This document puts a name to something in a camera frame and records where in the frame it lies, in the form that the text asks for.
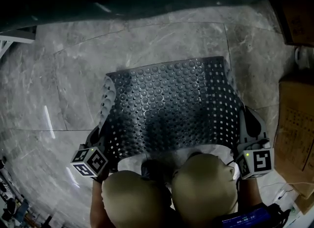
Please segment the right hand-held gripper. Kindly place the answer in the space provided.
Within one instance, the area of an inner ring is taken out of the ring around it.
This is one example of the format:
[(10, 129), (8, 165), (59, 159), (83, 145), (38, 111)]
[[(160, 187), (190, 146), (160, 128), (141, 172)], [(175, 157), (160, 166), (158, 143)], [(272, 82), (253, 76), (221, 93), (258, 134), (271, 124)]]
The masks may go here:
[(253, 109), (239, 111), (239, 143), (245, 144), (235, 159), (241, 179), (262, 177), (274, 169), (274, 148), (270, 146), (265, 121)]

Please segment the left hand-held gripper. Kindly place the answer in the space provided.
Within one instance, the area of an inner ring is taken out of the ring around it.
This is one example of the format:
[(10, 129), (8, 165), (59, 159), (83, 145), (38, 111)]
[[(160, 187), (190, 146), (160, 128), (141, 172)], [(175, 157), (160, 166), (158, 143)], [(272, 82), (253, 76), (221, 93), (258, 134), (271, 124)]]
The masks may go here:
[(85, 144), (80, 144), (70, 164), (83, 177), (98, 177), (108, 164), (105, 156), (105, 136), (99, 138), (99, 127), (95, 127), (87, 136)]

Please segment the grey perforated bath mat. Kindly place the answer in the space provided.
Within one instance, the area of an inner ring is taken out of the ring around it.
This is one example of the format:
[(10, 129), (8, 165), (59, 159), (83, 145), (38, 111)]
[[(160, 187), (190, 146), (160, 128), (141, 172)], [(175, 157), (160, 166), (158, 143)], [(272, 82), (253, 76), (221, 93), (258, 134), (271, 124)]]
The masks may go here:
[(119, 161), (207, 144), (233, 149), (242, 102), (226, 71), (217, 56), (107, 74), (104, 91), (116, 97), (101, 117), (105, 156)]

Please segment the person's left forearm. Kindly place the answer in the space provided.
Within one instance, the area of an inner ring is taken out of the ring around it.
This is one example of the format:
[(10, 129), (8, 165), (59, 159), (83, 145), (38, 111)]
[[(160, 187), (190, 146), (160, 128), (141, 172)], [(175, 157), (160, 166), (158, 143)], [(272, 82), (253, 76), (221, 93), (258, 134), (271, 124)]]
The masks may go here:
[(93, 180), (90, 226), (91, 228), (114, 228), (104, 208), (101, 193), (102, 185)]

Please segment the person's right forearm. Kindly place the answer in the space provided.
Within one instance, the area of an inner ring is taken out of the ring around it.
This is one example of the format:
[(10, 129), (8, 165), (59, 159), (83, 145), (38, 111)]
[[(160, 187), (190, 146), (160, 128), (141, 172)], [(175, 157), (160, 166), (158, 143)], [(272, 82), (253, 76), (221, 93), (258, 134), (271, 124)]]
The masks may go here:
[(244, 210), (262, 203), (256, 178), (239, 181), (238, 209)]

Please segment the grey marble floor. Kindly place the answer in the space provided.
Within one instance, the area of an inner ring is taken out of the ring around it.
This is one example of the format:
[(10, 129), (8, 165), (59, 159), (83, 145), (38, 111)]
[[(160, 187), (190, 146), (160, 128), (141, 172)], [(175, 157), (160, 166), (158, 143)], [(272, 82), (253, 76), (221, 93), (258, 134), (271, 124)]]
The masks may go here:
[(209, 56), (231, 64), (242, 100), (273, 138), (278, 81), (294, 61), (267, 0), (40, 25), (32, 44), (11, 47), (0, 61), (0, 156), (36, 221), (52, 216), (52, 227), (90, 228), (92, 181), (70, 161), (98, 123), (106, 73)]

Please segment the cardboard box with label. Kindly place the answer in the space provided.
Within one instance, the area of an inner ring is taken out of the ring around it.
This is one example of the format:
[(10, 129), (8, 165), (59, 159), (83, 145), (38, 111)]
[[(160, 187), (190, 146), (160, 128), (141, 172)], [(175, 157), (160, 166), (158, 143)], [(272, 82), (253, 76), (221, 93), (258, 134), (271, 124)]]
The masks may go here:
[(314, 193), (314, 72), (283, 77), (279, 96), (275, 169), (307, 199)]

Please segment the person's olive trousers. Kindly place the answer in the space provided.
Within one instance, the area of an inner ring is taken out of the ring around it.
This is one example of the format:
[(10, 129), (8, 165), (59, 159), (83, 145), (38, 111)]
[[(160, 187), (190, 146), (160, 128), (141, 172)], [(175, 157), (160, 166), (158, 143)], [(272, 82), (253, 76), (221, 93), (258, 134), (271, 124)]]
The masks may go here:
[(219, 157), (198, 153), (173, 173), (170, 188), (124, 170), (102, 183), (102, 199), (116, 228), (213, 228), (235, 211), (233, 174)]

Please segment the black device with screen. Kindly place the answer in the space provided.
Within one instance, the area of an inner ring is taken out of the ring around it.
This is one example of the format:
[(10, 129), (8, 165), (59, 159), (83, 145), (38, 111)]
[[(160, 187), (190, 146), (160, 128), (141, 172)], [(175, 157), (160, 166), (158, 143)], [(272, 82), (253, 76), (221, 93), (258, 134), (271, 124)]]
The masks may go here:
[(260, 203), (248, 209), (217, 217), (213, 228), (283, 228), (288, 221), (290, 210), (282, 211), (273, 203)]

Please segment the small cardboard box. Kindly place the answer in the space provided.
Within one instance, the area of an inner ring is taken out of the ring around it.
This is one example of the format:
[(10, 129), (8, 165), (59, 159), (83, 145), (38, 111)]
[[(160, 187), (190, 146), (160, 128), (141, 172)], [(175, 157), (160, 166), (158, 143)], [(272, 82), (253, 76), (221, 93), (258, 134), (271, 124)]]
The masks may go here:
[(307, 214), (314, 206), (314, 192), (307, 199), (299, 195), (295, 200), (295, 204), (303, 215)]

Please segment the white mug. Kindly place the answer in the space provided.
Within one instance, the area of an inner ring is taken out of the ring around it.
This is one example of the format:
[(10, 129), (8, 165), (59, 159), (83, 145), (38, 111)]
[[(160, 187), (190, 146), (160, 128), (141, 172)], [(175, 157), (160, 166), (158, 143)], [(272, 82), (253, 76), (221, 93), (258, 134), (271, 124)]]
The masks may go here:
[(297, 47), (294, 51), (294, 60), (298, 69), (314, 70), (314, 48)]

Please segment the plain brown cardboard box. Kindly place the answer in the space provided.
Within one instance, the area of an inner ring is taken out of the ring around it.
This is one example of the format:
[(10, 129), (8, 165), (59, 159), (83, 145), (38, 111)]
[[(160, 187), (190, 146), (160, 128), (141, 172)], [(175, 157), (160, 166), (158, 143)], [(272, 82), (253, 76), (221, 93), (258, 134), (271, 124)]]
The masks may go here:
[(270, 0), (286, 45), (314, 48), (314, 0)]

